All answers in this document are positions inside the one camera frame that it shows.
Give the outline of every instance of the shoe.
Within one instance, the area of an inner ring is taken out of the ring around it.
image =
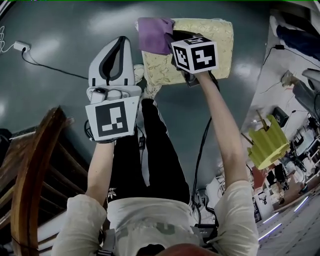
[[[275,18],[275,16],[270,16],[270,26],[272,29],[272,33],[274,34],[274,36],[277,38],[277,27],[279,26],[279,23],[277,22],[277,19]]]
[[[144,78],[145,74],[145,66],[142,64],[136,64],[133,66],[134,71],[134,83],[137,85],[141,82],[142,78]]]

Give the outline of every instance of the concrete floor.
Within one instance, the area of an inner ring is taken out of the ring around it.
[[[266,2],[17,2],[1,19],[5,49],[15,41],[31,44],[39,63],[88,75],[89,65],[118,36],[131,41],[133,62],[142,63],[135,21],[139,17],[221,18],[232,22],[234,47],[229,78],[221,93],[242,126],[256,91],[266,51],[269,4]],[[39,124],[61,105],[75,123],[67,136],[89,162],[95,144],[83,131],[88,82],[24,62],[11,49],[0,56],[0,127],[18,132]],[[168,126],[187,182],[192,185],[201,137],[209,111],[201,88],[165,86],[156,100]],[[220,163],[218,145],[209,132],[198,173],[198,187],[209,183]]]

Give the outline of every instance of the electrical cord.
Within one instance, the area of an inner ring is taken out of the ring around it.
[[[9,51],[15,44],[13,43],[8,49],[4,50],[5,42],[5,26],[0,27],[0,54]]]
[[[287,50],[287,51],[289,51],[289,52],[291,52],[291,53],[293,53],[293,54],[295,54],[295,55],[298,55],[299,57],[303,58],[303,59],[304,59],[304,60],[306,60],[307,62],[310,62],[311,64],[315,65],[316,67],[318,67],[318,68],[320,69],[320,66],[318,66],[317,64],[314,64],[312,61],[310,61],[310,60],[306,59],[306,58],[305,58],[305,57],[303,57],[302,55],[297,54],[297,53],[295,53],[294,51],[292,51],[292,50],[290,50],[290,49],[285,48],[285,46],[284,46],[284,45],[282,45],[282,44],[276,44],[275,46],[271,47],[271,49],[270,49],[270,51],[269,51],[269,53],[268,53],[267,57],[265,58],[265,60],[264,60],[264,62],[263,62],[263,64],[262,64],[262,66],[266,63],[266,61],[267,61],[267,59],[268,59],[268,57],[269,57],[269,55],[270,55],[270,53],[271,53],[271,50],[272,50],[272,49],[276,49],[276,50]]]
[[[108,143],[111,143],[111,142],[115,142],[117,139],[116,138],[112,138],[112,139],[107,139],[107,140],[99,140],[99,141],[96,141],[94,139],[94,135],[92,133],[92,130],[91,130],[91,126],[87,127],[87,124],[89,123],[89,120],[85,121],[84,122],[84,133],[85,135],[87,136],[87,138],[92,141],[92,142],[96,142],[96,143],[100,143],[100,144],[108,144]]]
[[[264,60],[264,62],[263,62],[263,64],[262,64],[262,66],[266,63],[266,61],[267,61],[267,59],[268,59],[268,57],[269,57],[269,55],[270,55],[270,53],[271,53],[271,50],[272,50],[272,49],[275,49],[275,48],[276,48],[275,46],[271,47],[271,49],[270,49],[270,51],[269,51],[269,53],[268,53],[267,57],[265,58],[265,60]]]
[[[81,78],[81,79],[88,80],[88,78],[85,77],[85,76],[78,75],[78,74],[73,74],[73,73],[64,71],[64,70],[62,70],[62,69],[58,69],[58,68],[50,67],[50,66],[47,66],[47,65],[43,65],[43,64],[40,64],[40,63],[36,62],[34,59],[33,59],[33,61],[34,61],[35,63],[32,63],[32,62],[30,62],[30,61],[28,61],[28,60],[25,59],[25,57],[24,57],[24,52],[25,52],[25,51],[26,51],[26,49],[23,49],[23,50],[22,50],[21,56],[22,56],[22,59],[23,59],[25,62],[29,63],[29,64],[32,64],[32,65],[35,65],[35,66],[39,66],[39,67],[44,67],[44,68],[47,68],[47,69],[50,69],[50,70],[54,70],[54,71],[61,72],[61,73],[66,74],[66,75],[70,75],[70,76],[74,76],[74,77],[77,77],[77,78]]]
[[[317,112],[317,108],[316,108],[316,101],[317,101],[317,97],[318,95],[320,95],[320,93],[317,93],[314,97],[314,103],[313,103],[313,108],[314,108],[314,113],[316,115],[316,118],[317,118],[317,121],[318,123],[320,123],[320,118],[319,118],[319,115],[318,115],[318,112]]]
[[[265,91],[263,91],[263,92],[260,92],[259,94],[264,94],[264,93],[266,93],[267,91],[269,91],[272,87],[274,87],[274,86],[276,86],[276,85],[278,85],[278,84],[280,84],[281,82],[282,82],[282,78],[284,78],[284,76],[285,76],[285,74],[286,74],[287,72],[285,72],[282,76],[281,76],[281,78],[280,78],[280,81],[279,82],[276,82],[276,83],[274,83],[273,85],[271,85],[268,89],[266,89]]]
[[[219,222],[218,222],[218,219],[217,219],[216,212],[215,212],[215,210],[214,210],[213,208],[208,207],[209,197],[208,197],[207,195],[205,195],[205,197],[206,197],[206,202],[205,202],[204,207],[205,207],[205,209],[206,209],[209,213],[212,213],[212,214],[214,215],[215,226],[216,226],[217,228],[219,228]]]
[[[289,115],[288,120],[286,121],[285,128],[284,128],[284,133],[285,133],[286,130],[287,130],[287,126],[288,126],[288,123],[289,123],[289,120],[290,120],[291,115],[292,115],[293,113],[295,113],[295,112],[309,112],[309,111],[306,111],[306,110],[292,110],[292,112],[291,112],[290,115]]]
[[[208,123],[207,123],[207,125],[205,127],[203,136],[202,136],[201,145],[200,145],[200,149],[199,149],[199,154],[198,154],[198,157],[197,157],[197,160],[196,160],[195,172],[194,172],[194,182],[193,182],[192,195],[191,195],[191,200],[193,202],[192,210],[194,210],[195,206],[197,206],[197,204],[195,203],[195,196],[196,196],[196,189],[197,189],[197,182],[198,182],[198,169],[199,169],[199,163],[200,163],[200,160],[201,160],[202,151],[203,151],[204,144],[206,142],[206,138],[207,138],[207,134],[208,134],[208,130],[209,130],[209,127],[210,127],[211,120],[212,120],[212,118],[210,117],[210,119],[209,119],[209,121],[208,121]]]
[[[301,56],[300,54],[297,54],[297,53],[295,53],[294,51],[289,50],[289,49],[287,49],[287,48],[284,48],[284,50],[287,50],[287,51],[289,51],[289,52],[291,52],[291,53],[293,53],[293,54],[295,54],[295,55],[298,55],[299,57],[301,57],[301,58],[305,59],[307,62],[310,62],[311,64],[315,65],[316,67],[318,67],[318,68],[320,69],[320,66],[318,66],[318,65],[314,64],[312,61],[310,61],[310,60],[306,59],[305,57]]]

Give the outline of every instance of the white stripe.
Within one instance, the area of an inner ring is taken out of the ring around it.
[[[295,208],[295,210],[293,211],[294,213],[304,204],[304,202],[308,199],[309,196],[307,196],[305,199],[303,199],[303,201],[298,205],[297,208]]]
[[[112,254],[112,252],[108,251],[108,250],[98,250],[98,255],[110,256],[111,254]]]
[[[258,241],[260,241],[262,238],[266,237],[267,235],[269,235],[272,231],[274,231],[277,227],[281,226],[282,223],[276,225],[273,229],[271,229],[268,233],[266,233],[265,235],[261,236]]]
[[[265,224],[267,221],[271,220],[274,216],[276,216],[279,212],[275,213],[274,215],[272,215],[270,218],[268,218],[267,220],[265,220],[264,222],[262,222],[262,224]]]

